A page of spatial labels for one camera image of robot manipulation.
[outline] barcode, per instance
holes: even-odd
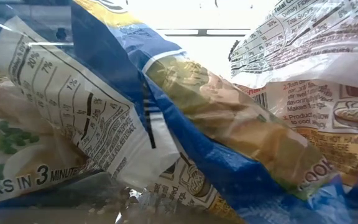
[[[266,93],[261,93],[258,94],[256,96],[252,97],[257,103],[259,103],[260,105],[262,105],[264,108],[267,108],[267,95]]]

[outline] plastic bag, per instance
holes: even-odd
[[[86,157],[0,76],[0,201],[75,177]]]
[[[213,186],[209,190],[216,189],[248,222],[350,221],[336,171],[305,138],[121,6],[76,0],[70,10],[72,45],[55,40],[53,31],[42,25],[46,20],[0,5],[0,70],[45,119],[114,178],[142,187],[157,171],[170,167],[178,152],[176,147],[160,147],[164,145],[154,134],[163,130],[160,136],[168,142],[177,138],[200,170],[188,171],[195,184],[191,187],[204,186],[205,175]],[[40,91],[48,86],[52,89],[47,93]],[[81,96],[73,97],[76,89]],[[59,102],[48,94],[68,97]],[[85,114],[77,113],[77,106]],[[117,131],[109,131],[113,135],[106,139],[108,124],[102,118],[114,114],[125,133],[120,137],[122,132],[112,123],[110,130]],[[153,116],[161,122],[153,123]],[[116,138],[121,144],[111,141]],[[311,175],[319,176],[311,180]],[[186,184],[173,187],[186,189]],[[200,200],[196,195],[191,199]],[[230,206],[218,199],[207,206],[230,216]]]
[[[305,3],[277,4],[240,42],[232,81],[320,149],[358,209],[358,1]]]

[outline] peas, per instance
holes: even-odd
[[[39,136],[32,135],[30,132],[20,128],[10,128],[7,121],[0,121],[0,151],[5,154],[15,154],[17,150],[14,146],[25,146],[26,144],[40,141]]]

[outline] transparent plastic wrapper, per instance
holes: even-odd
[[[332,165],[252,98],[111,1],[67,13],[59,40],[0,4],[0,70],[113,178],[250,223],[350,222]]]
[[[305,2],[239,43],[231,81],[319,148],[358,209],[358,1]]]
[[[0,76],[0,201],[76,177],[86,156]]]

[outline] nutrition facts label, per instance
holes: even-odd
[[[133,104],[19,18],[9,22],[22,33],[1,31],[0,68],[43,118],[117,177],[135,150],[123,150],[133,147],[128,139],[150,145]]]
[[[262,73],[304,58],[330,52],[351,52],[330,41],[358,39],[356,27],[346,23],[358,18],[358,0],[281,0],[263,24],[233,51],[232,77],[240,72]]]

